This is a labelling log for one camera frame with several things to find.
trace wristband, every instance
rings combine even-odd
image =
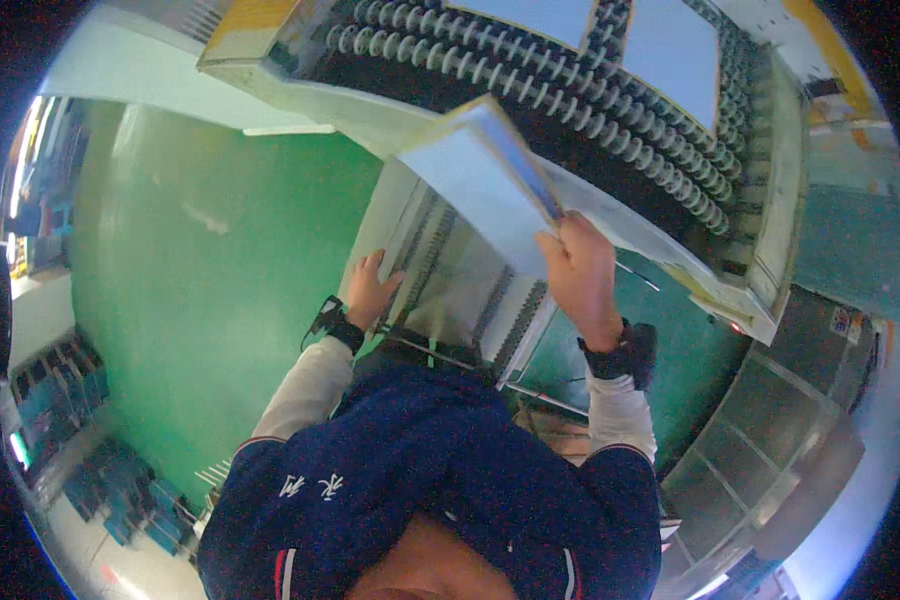
[[[576,338],[576,344],[586,357],[594,378],[632,376],[633,387],[643,392],[650,386],[657,366],[657,328],[645,322],[631,327],[628,320],[624,318],[623,321],[624,330],[610,352],[594,352],[583,338]]]

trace left hand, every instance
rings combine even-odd
[[[383,316],[391,296],[403,282],[404,271],[398,270],[380,283],[377,271],[383,259],[384,249],[381,247],[370,256],[360,258],[350,275],[350,285],[346,290],[346,319],[361,331],[369,330],[373,322]]]

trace hand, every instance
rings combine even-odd
[[[576,210],[556,222],[557,234],[533,236],[547,259],[553,299],[576,326],[588,349],[608,353],[624,330],[613,300],[617,252],[597,227]]]
[[[383,248],[364,256],[353,266],[350,285],[346,290],[346,319],[361,331],[367,331],[382,317],[390,298],[403,282],[404,272],[399,270],[386,282],[380,283],[377,271],[384,259]]]

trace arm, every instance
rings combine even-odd
[[[547,259],[553,299],[582,336],[580,349],[588,364],[590,452],[626,445],[653,462],[657,441],[650,406],[626,369],[636,348],[620,343],[625,327],[613,298],[616,250],[579,212],[561,218],[557,232],[559,237],[540,232],[536,242]]]
[[[403,282],[403,272],[396,272],[380,283],[377,270],[383,257],[380,249],[360,258],[350,278],[346,319],[363,332],[383,315]],[[353,376],[353,349],[332,336],[333,332],[303,351],[253,429],[254,438],[287,440],[305,427],[326,421]]]
[[[327,336],[307,347],[283,378],[253,429],[253,437],[287,440],[304,427],[326,421],[353,375],[353,352]]]
[[[586,390],[590,394],[590,453],[624,444],[654,462],[657,438],[650,420],[650,405],[643,391],[634,389],[634,378],[621,375],[597,379],[588,368]]]

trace right hand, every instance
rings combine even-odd
[[[558,237],[546,231],[533,236],[547,259],[547,282],[553,299],[589,350],[609,353],[624,330],[613,300],[616,249],[576,210],[561,217],[556,230]]]

